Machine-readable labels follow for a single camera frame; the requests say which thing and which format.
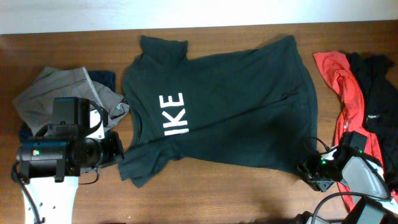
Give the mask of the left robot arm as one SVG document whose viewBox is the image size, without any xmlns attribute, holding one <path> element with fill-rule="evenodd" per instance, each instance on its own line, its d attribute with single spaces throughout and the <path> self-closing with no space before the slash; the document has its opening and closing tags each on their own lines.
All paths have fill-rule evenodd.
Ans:
<svg viewBox="0 0 398 224">
<path fill-rule="evenodd" d="M 24 195 L 26 223 L 71 223 L 82 174 L 124 158 L 107 111 L 86 98 L 56 98 L 52 120 L 18 149 L 11 177 Z"/>
</svg>

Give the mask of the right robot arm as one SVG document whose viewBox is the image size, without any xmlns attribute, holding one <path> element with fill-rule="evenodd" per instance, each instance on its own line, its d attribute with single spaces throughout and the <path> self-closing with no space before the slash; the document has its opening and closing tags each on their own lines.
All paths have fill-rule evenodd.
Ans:
<svg viewBox="0 0 398 224">
<path fill-rule="evenodd" d="M 397 220 L 397 202 L 384 180 L 381 163 L 364 152 L 367 137 L 356 132 L 343 133 L 340 143 L 324 153 L 312 154 L 298 166 L 303 181 L 317 192 L 326 192 L 334 183 L 349 188 L 325 197 L 314 212 L 298 214 L 292 223 L 333 223 L 318 216 L 328 200 L 352 196 L 354 208 L 337 223 L 382 223 Z"/>
</svg>

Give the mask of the dark green Nike t-shirt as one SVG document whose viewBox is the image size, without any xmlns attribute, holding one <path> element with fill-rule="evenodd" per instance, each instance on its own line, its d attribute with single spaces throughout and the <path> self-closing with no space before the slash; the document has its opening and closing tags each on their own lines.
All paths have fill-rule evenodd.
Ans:
<svg viewBox="0 0 398 224">
<path fill-rule="evenodd" d="M 187 58 L 188 42 L 141 37 L 123 92 L 134 135 L 119 163 L 142 187 L 185 157 L 297 173 L 315 151 L 317 96 L 293 36 Z"/>
</svg>

